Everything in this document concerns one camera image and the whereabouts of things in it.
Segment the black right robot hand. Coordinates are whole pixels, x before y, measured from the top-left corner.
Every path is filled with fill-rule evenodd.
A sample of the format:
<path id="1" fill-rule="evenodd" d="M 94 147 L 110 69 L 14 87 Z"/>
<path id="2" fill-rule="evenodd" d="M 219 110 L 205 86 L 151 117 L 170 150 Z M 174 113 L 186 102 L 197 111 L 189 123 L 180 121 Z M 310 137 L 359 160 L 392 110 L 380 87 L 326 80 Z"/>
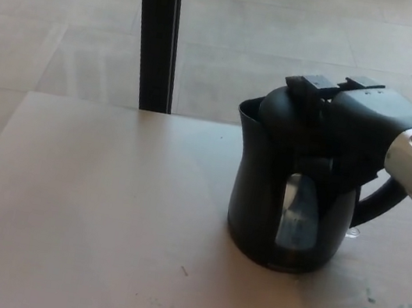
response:
<path id="1" fill-rule="evenodd" d="M 319 182 L 351 190 L 375 179 L 385 153 L 412 129 L 412 103 L 369 79 L 288 76 L 280 137 L 297 153 L 297 167 Z"/>

